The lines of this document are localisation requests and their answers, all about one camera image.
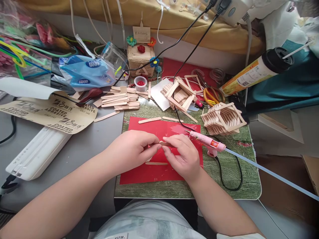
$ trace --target black lid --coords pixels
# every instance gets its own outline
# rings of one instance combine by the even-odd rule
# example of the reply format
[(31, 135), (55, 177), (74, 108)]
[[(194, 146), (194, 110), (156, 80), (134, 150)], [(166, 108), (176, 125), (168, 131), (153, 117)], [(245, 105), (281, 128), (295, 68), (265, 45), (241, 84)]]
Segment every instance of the black lid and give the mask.
[(269, 49), (262, 54), (262, 59), (265, 65), (273, 72), (278, 74), (286, 71), (293, 65), (293, 57), (289, 56), (286, 59), (282, 59), (288, 55), (289, 52), (282, 47), (275, 47)]

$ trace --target teal fabric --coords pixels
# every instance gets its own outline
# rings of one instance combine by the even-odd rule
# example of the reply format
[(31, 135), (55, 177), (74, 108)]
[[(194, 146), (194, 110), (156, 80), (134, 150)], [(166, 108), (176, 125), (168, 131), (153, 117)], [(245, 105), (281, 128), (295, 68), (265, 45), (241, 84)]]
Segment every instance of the teal fabric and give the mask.
[[(302, 45), (287, 40), (289, 52)], [(295, 109), (319, 104), (319, 59), (301, 50), (293, 55), (294, 65), (249, 88), (246, 109), (249, 114)]]

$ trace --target teal flower decoration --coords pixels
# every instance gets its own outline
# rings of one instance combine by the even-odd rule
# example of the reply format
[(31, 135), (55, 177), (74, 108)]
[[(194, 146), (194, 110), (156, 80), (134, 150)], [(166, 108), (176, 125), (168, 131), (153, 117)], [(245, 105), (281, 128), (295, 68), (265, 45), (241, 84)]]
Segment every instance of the teal flower decoration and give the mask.
[(152, 57), (151, 59), (150, 59), (150, 61), (151, 61), (151, 63), (150, 63), (150, 66), (151, 67), (158, 67), (159, 66), (159, 59), (158, 58), (156, 58), (155, 59), (155, 57)]
[(126, 41), (127, 41), (127, 44), (128, 45), (130, 45), (130, 46), (134, 46), (134, 45), (136, 45), (136, 39), (134, 39), (134, 37), (133, 36), (128, 36), (127, 38), (126, 38)]

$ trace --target red cutting mat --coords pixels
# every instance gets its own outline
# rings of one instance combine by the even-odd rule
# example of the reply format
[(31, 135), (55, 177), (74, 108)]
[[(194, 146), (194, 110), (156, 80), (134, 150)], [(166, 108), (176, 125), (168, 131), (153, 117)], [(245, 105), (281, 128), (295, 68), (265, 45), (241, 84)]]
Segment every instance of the red cutting mat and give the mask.
[[(177, 122), (168, 122), (163, 120), (157, 120), (139, 124), (140, 120), (145, 118), (131, 117), (129, 130), (141, 130), (148, 133), (155, 134), (159, 140), (163, 140), (163, 137), (170, 137), (174, 134), (187, 134), (185, 127)], [(200, 125), (197, 124), (185, 124), (186, 126), (194, 129), (200, 133)], [(193, 144), (198, 150), (200, 166), (203, 168), (203, 151), (201, 143), (197, 140), (192, 140)], [(176, 148), (171, 148), (171, 151), (175, 155), (179, 155)], [(153, 156), (151, 162), (163, 162), (167, 163), (167, 159), (164, 155), (163, 149), (160, 149), (157, 154)], [(168, 165), (146, 165), (134, 168), (130, 171), (121, 174), (120, 184), (134, 184), (134, 183), (147, 183), (157, 181), (168, 180), (184, 180), (168, 163)]]
[[(164, 66), (163, 66), (163, 76), (162, 78), (164, 79), (166, 76), (174, 76), (176, 71), (181, 67), (181, 65), (183, 64), (183, 62), (181, 61), (176, 61), (176, 60), (172, 60), (172, 59), (168, 59), (168, 58), (164, 58)], [(177, 76), (180, 76), (182, 78), (184, 78), (184, 76), (186, 75), (191, 75), (192, 70), (194, 69), (200, 69), (203, 71), (204, 75), (205, 75), (205, 81), (211, 85), (216, 87), (216, 82), (210, 78), (209, 76), (209, 72), (212, 69), (206, 68), (206, 67), (202, 67), (202, 66), (196, 66), (196, 65), (192, 65), (192, 64), (188, 64), (186, 63), (183, 68), (178, 72)], [(196, 78), (187, 78), (188, 80), (191, 81), (197, 81)], [(190, 85), (192, 87), (193, 90), (199, 91), (200, 88), (197, 84), (190, 82)], [(204, 100), (204, 98), (197, 96), (199, 100)]]

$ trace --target left hand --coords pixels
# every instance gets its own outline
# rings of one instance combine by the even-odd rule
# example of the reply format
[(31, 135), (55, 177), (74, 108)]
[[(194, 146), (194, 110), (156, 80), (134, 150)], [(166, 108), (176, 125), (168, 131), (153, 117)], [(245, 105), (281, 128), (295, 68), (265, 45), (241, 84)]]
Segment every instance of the left hand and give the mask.
[(153, 157), (161, 148), (159, 142), (154, 134), (129, 130), (117, 137), (96, 157), (116, 176), (142, 165)]

